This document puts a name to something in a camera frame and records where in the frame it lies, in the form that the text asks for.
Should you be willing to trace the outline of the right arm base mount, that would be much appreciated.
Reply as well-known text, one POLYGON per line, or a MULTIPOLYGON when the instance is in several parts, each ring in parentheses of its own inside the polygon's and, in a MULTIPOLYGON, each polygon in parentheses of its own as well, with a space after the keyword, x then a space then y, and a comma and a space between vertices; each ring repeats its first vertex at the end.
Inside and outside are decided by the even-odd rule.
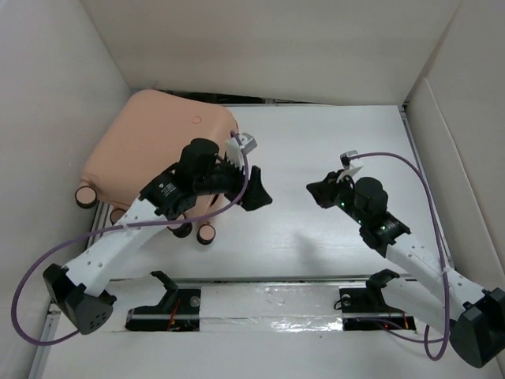
POLYGON ((342 313, 343 330, 351 331, 417 331, 415 320, 386 304, 382 290, 400 275, 390 269, 373 274, 364 287, 340 287, 334 310, 342 313))

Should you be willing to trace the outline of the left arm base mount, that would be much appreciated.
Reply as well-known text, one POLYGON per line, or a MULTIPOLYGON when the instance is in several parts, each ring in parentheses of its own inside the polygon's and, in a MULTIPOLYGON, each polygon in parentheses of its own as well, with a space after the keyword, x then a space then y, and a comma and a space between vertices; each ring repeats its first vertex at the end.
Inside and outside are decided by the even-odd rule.
POLYGON ((125 329, 130 332, 198 332, 200 330, 201 289, 180 288, 167 274, 151 272, 165 290, 153 306, 129 310, 125 329))

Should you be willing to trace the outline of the pink hard-shell suitcase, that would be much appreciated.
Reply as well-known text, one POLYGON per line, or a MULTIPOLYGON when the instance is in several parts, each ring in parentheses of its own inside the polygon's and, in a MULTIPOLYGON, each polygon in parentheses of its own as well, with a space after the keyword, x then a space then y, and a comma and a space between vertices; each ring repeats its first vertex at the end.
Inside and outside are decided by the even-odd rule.
POLYGON ((87 158, 75 192, 81 208, 98 202, 112 206, 115 223, 139 192, 171 164, 195 138, 206 138, 225 152, 238 131, 234 116, 217 104, 155 90, 132 95, 87 158))

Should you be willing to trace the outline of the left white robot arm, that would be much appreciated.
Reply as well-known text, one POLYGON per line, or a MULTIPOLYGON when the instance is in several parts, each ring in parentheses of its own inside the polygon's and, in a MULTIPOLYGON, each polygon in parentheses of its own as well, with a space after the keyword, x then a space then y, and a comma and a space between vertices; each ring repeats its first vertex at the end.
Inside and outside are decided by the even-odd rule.
POLYGON ((80 334, 93 333, 110 318, 116 298, 106 286, 124 263, 167 226, 192 223, 182 216, 200 197, 223 195, 247 212, 272 203, 260 168, 247 160, 256 146, 253 136, 237 134, 226 141, 220 157, 214 141, 192 140, 178 162, 140 191, 111 233, 65 265, 52 264, 43 272, 51 300, 80 334))

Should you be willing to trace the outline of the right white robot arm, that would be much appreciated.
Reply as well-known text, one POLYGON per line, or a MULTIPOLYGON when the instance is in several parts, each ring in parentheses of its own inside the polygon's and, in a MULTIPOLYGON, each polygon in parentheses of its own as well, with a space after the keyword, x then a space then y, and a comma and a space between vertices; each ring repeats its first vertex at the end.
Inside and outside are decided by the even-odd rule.
POLYGON ((354 181, 344 170, 329 173, 306 189, 321 208, 339 207, 359 226, 365 244, 408 272, 422 287, 415 291, 390 270, 370 277, 365 301, 373 310, 404 310, 440 333, 458 356, 482 368, 504 350, 504 291, 468 280, 421 243, 387 210, 388 194, 375 178, 354 181))

